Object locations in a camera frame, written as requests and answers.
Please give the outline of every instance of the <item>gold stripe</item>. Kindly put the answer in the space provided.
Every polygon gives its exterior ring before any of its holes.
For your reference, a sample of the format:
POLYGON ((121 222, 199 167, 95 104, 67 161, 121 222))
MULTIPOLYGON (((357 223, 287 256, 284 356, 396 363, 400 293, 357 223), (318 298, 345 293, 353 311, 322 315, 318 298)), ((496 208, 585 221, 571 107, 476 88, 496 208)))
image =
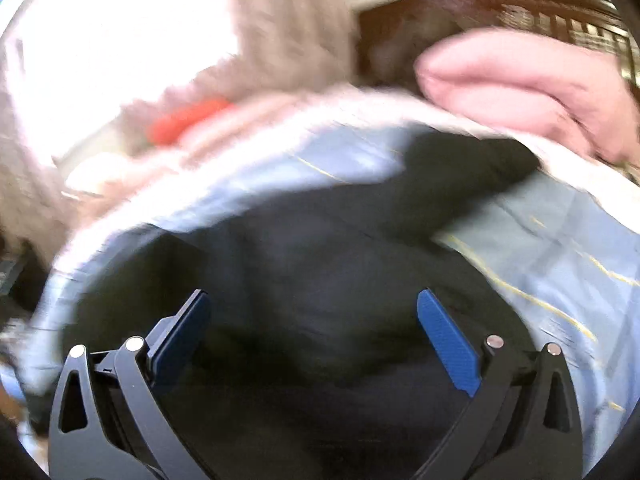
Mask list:
POLYGON ((622 406, 620 406, 619 404, 616 404, 612 400, 609 401, 609 407, 613 408, 617 412, 626 412, 626 410, 622 406))
POLYGON ((538 224, 540 227, 545 227, 546 228, 546 226, 540 220, 538 220, 535 216, 531 217, 531 221, 533 223, 535 223, 535 224, 538 224))
POLYGON ((292 153, 291 153, 291 156, 293 158, 296 158, 297 160, 299 160, 300 162, 302 162, 306 166, 310 167, 312 170, 316 170, 318 173, 323 174, 324 176, 328 176, 328 177, 330 177, 330 178, 332 178, 334 180, 337 180, 338 182, 341 182, 343 184, 348 184, 348 182, 346 180, 338 178, 338 177, 332 175, 331 173, 326 172, 325 170, 321 170, 320 168, 318 168, 317 166, 314 166, 311 162, 309 162, 308 160, 305 160, 304 158, 300 158, 299 156, 293 155, 292 153))
POLYGON ((640 285, 640 282, 638 280, 634 280, 633 278, 629 278, 627 276, 624 276, 622 274, 614 272, 613 270, 607 269, 607 267, 605 267, 603 264, 601 264, 596 258, 591 256, 590 254, 583 253, 582 251, 579 251, 577 248, 575 249, 575 252, 580 254, 580 256, 582 256, 583 258, 586 258, 587 260, 589 260, 604 275, 609 276, 610 278, 612 278, 614 280, 619 280, 620 282, 626 283, 627 285, 631 285, 631 286, 640 285))
POLYGON ((373 146, 374 148, 377 148, 379 150, 383 150, 384 152, 389 152, 389 153, 395 153, 396 155, 402 155, 402 152, 399 152, 398 150, 394 150, 393 148, 388 148, 386 146, 379 146, 377 145, 375 142, 373 142, 372 140, 367 139, 367 137, 359 134, 356 132, 356 130, 353 130, 351 132, 353 135, 355 135, 356 137, 358 137, 359 139, 364 140, 367 144, 370 144, 371 146, 373 146))
POLYGON ((548 310, 551 313, 556 314, 556 316, 561 317, 562 319, 568 321, 573 326, 575 326, 580 332, 582 332, 585 336, 587 336, 593 342, 598 342, 598 338, 596 338, 595 334, 591 330, 589 330, 587 327, 585 327, 580 321, 564 313, 562 310, 560 310, 558 307, 553 306, 551 303, 540 300, 540 298, 536 298, 531 294, 527 294, 526 292, 520 290, 519 288, 511 285, 511 283, 505 282, 500 278, 500 276, 498 276, 489 267, 487 267, 484 261, 482 261, 478 256, 476 256, 476 254, 471 250, 471 248, 467 244, 465 244, 462 240, 452 235, 447 235, 447 238, 456 245, 456 250, 460 254, 462 254, 465 258, 475 263, 476 267, 482 270, 482 272, 490 280, 492 280, 492 282, 497 283, 497 285, 500 285, 501 287, 506 288, 507 290, 513 292, 514 294, 517 294, 521 298, 525 298, 531 303, 536 304, 537 306, 541 306, 545 310, 548 310))

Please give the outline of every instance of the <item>pink towel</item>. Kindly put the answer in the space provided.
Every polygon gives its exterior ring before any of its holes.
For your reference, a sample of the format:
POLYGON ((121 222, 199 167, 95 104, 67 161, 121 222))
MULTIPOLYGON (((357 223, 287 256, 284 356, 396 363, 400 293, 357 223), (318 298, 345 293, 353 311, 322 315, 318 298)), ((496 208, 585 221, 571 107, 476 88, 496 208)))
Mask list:
POLYGON ((425 96, 453 113, 548 137, 581 156, 640 162, 638 108, 612 54, 487 28, 437 43, 415 69, 425 96))

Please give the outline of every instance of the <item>blue gripper pad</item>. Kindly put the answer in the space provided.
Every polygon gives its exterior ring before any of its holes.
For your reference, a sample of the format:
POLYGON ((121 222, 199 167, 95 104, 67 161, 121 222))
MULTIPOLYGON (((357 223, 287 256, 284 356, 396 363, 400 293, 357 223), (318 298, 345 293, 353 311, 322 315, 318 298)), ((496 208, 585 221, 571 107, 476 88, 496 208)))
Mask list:
POLYGON ((149 333, 148 367, 154 393, 164 393, 177 383, 210 319, 211 301, 205 292, 196 290, 175 316, 161 319, 149 333))
POLYGON ((417 308, 418 320, 454 386, 473 397, 481 381, 478 354, 429 289, 418 295, 417 308))

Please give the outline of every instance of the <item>red object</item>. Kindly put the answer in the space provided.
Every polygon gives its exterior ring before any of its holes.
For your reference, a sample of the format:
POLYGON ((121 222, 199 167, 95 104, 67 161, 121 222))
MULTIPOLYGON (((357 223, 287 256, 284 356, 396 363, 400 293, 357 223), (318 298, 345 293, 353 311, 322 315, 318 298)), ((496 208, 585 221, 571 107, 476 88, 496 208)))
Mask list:
POLYGON ((233 104, 225 99, 208 99, 184 108, 178 108, 151 124, 146 136, 156 146, 169 146, 178 140, 190 126, 231 106, 233 104))

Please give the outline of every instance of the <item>blue cloth with gold stripes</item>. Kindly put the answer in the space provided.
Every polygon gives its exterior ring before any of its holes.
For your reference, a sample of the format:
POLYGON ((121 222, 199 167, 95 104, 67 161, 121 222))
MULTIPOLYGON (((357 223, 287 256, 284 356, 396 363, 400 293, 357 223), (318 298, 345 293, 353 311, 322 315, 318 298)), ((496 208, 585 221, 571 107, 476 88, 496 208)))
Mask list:
MULTIPOLYGON (((266 197, 344 183, 378 182, 401 169, 401 153, 422 125, 377 130, 338 126, 283 155, 212 186, 187 208, 154 220, 173 232, 211 225, 266 197)), ((590 469, 640 397, 640 235, 586 193, 537 173, 478 205, 440 235, 464 254, 518 312, 537 345, 566 353, 590 469)), ((57 338, 73 319, 85 283, 107 272, 89 260, 54 273, 18 355, 22 386, 44 393, 62 364, 57 338)))

